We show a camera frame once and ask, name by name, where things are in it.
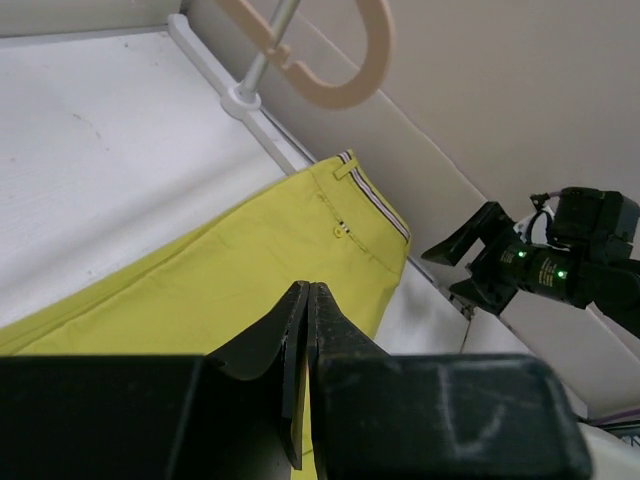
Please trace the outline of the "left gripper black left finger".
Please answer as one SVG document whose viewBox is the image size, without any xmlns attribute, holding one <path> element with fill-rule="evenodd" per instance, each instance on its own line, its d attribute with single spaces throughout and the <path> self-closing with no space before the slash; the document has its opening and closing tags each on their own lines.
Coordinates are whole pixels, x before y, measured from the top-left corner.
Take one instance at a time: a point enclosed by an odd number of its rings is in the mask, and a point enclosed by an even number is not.
<svg viewBox="0 0 640 480">
<path fill-rule="evenodd" d="M 208 355 L 1 361 L 5 479 L 287 479 L 302 462 L 309 286 Z"/>
</svg>

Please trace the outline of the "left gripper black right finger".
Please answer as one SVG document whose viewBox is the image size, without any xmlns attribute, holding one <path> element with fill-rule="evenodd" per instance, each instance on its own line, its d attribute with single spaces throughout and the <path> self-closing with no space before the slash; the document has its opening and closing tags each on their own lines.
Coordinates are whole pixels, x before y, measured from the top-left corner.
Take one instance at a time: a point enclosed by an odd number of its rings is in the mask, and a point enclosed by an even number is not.
<svg viewBox="0 0 640 480">
<path fill-rule="evenodd" d="M 524 354 L 392 355 L 308 298 L 310 411 L 321 479 L 588 479 L 564 388 Z"/>
</svg>

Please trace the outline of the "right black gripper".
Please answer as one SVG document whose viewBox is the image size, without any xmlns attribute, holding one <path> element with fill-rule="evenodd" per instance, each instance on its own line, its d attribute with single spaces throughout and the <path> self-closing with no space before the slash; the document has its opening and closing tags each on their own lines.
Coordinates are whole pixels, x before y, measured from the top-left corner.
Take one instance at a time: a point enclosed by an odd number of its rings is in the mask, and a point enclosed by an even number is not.
<svg viewBox="0 0 640 480">
<path fill-rule="evenodd" d="M 487 202 L 421 258 L 455 266 L 476 241 L 481 241 L 481 252 L 467 265 L 469 278 L 449 287 L 455 298 L 493 315 L 501 314 L 520 291 L 553 299 L 555 264 L 549 252 L 524 243 L 514 226 L 499 203 Z"/>
</svg>

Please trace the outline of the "yellow-green trousers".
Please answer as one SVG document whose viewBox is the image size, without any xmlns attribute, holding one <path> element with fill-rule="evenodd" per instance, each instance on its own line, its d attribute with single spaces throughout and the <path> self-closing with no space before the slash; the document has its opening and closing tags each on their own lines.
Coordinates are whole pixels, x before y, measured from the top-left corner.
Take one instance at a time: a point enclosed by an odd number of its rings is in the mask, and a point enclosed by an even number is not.
<svg viewBox="0 0 640 480">
<path fill-rule="evenodd" d="M 201 354 L 297 280 L 325 283 L 374 336 L 411 246 L 352 151 L 253 195 L 129 266 L 1 331 L 5 355 Z"/>
</svg>

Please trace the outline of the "wooden clothes hanger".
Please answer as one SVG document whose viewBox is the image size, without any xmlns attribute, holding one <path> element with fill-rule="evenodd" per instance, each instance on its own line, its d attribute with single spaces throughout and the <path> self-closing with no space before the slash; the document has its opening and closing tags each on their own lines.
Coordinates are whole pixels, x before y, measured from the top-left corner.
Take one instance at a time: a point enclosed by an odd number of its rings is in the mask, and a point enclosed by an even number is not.
<svg viewBox="0 0 640 480">
<path fill-rule="evenodd" d="M 325 110 L 345 110 L 369 99 L 383 85 L 395 47 L 395 25 L 386 1 L 218 1 L 239 21 L 241 29 L 265 54 L 274 73 L 309 104 Z M 356 59 L 332 44 L 298 8 L 313 13 L 336 28 L 344 27 L 360 42 Z"/>
</svg>

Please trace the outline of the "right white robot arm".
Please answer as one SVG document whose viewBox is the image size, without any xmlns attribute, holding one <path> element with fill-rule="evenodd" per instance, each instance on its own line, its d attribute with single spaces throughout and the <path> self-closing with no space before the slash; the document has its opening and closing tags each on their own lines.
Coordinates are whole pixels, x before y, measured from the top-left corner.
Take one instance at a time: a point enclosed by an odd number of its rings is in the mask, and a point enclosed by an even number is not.
<svg viewBox="0 0 640 480">
<path fill-rule="evenodd" d="M 516 230 L 503 207 L 490 201 L 422 259 L 457 265 L 476 241 L 484 245 L 467 266 L 469 278 L 450 286 L 464 303 L 499 315 L 527 292 L 578 309 L 590 304 L 632 335 L 639 333 L 639 263 L 632 259 L 638 204 L 618 191 L 567 187 L 533 195 L 547 219 L 545 243 L 533 227 Z"/>
</svg>

